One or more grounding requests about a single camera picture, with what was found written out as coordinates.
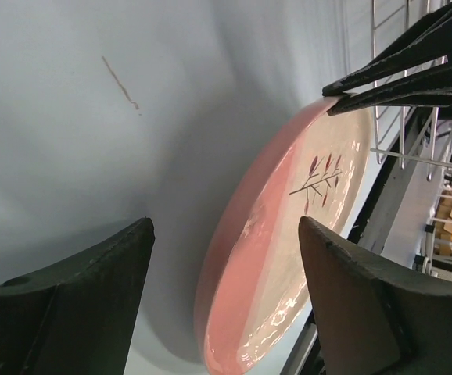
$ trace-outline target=ceramic plate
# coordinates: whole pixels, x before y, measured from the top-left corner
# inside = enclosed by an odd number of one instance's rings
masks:
[[[292,118],[249,168],[210,242],[195,329],[212,374],[250,370],[309,300],[297,227],[301,216],[340,232],[371,146],[368,109],[328,116],[338,99]]]

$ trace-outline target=black robotic claw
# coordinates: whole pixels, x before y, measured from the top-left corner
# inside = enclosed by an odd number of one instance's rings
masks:
[[[328,114],[336,115],[373,105],[452,105],[452,2],[422,17],[366,67],[324,87],[322,93],[324,96],[342,95],[350,89],[444,56],[447,63],[443,65],[432,66],[358,95],[348,95]]]

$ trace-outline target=scratch on table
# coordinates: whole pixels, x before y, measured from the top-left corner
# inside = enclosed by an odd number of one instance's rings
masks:
[[[109,72],[111,73],[111,75],[113,76],[113,78],[115,79],[115,81],[118,84],[118,87],[120,88],[120,90],[122,90],[122,92],[125,95],[125,98],[127,98],[127,100],[134,106],[134,108],[139,109],[139,104],[134,102],[131,99],[131,96],[129,95],[127,89],[122,85],[122,83],[120,82],[120,80],[118,79],[117,75],[115,74],[115,72],[113,72],[113,69],[111,69],[111,66],[109,66],[108,60],[106,60],[106,57],[101,56],[102,57],[102,61],[104,62],[104,65],[106,65],[106,68],[108,68]]]

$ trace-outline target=red leaf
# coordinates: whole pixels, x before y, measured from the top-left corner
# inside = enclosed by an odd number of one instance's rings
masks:
[[[332,162],[332,154],[330,154],[330,155],[328,156],[327,164],[325,164],[325,172],[328,171],[328,168],[330,167],[330,163],[331,163],[331,162]]]
[[[318,163],[318,156],[315,156],[313,159],[313,162],[311,163],[310,176],[313,175],[314,170],[317,168],[317,163]]]

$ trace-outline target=white wire rack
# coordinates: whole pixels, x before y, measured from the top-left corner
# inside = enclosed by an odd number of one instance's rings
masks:
[[[410,18],[411,18],[411,3],[412,0],[404,0],[404,3],[402,6],[400,6],[398,9],[394,10],[392,13],[390,13],[384,20],[381,20],[378,22],[377,17],[377,0],[371,0],[371,47],[372,47],[372,58],[374,59],[378,55],[378,46],[377,46],[377,34],[378,31],[384,27],[389,20],[391,20],[395,15],[398,13],[403,12],[404,14],[404,30],[407,30],[410,26]],[[441,1],[440,5],[446,5],[450,0],[443,0]],[[432,4],[430,0],[425,0],[424,2],[425,8],[423,9],[422,13],[426,14],[432,10]],[[398,79],[401,77],[406,77],[411,74],[418,73],[422,71],[423,69],[428,69],[434,65],[445,63],[446,57],[443,57],[441,59],[437,59],[435,61],[423,64],[421,66],[416,66],[410,70],[405,70],[402,72],[401,75],[392,75],[388,78],[386,78],[382,83],[379,81],[376,81],[373,83],[373,87],[376,88],[380,84],[386,84],[390,82],[391,80]],[[424,127],[422,129],[422,132],[420,133],[418,139],[415,141],[415,143],[412,145],[410,150],[405,149],[405,123],[408,120],[409,116],[409,108],[408,107],[400,107],[398,109],[398,113],[393,117],[393,120],[387,125],[384,126],[383,121],[386,121],[386,112],[393,110],[393,107],[385,107],[383,110],[379,111],[379,107],[374,107],[373,109],[373,120],[374,120],[374,136],[375,136],[375,147],[371,150],[376,153],[377,156],[377,163],[381,164],[386,156],[396,156],[400,163],[400,168],[404,169],[405,164],[408,163],[408,161],[414,161],[414,162],[421,162],[421,163],[428,163],[430,164],[430,167],[428,168],[427,172],[427,180],[430,181],[432,179],[432,175],[435,172],[437,167],[446,167],[449,169],[452,169],[452,163],[451,162],[445,162],[442,159],[435,158],[436,152],[436,131],[438,128],[438,114],[439,109],[434,108],[432,110],[432,115],[429,117],[429,119],[424,124]],[[399,139],[399,151],[398,152],[391,152],[383,148],[385,139],[389,132],[394,131],[397,129],[395,125],[399,123],[399,131],[398,131],[398,139]],[[384,131],[384,134],[381,134],[380,129],[386,128],[386,131]],[[427,139],[427,144],[429,145],[429,157],[428,158],[419,158],[414,155],[415,150],[418,149],[418,146],[423,142],[425,139],[424,134],[425,132],[429,131],[429,136]]]

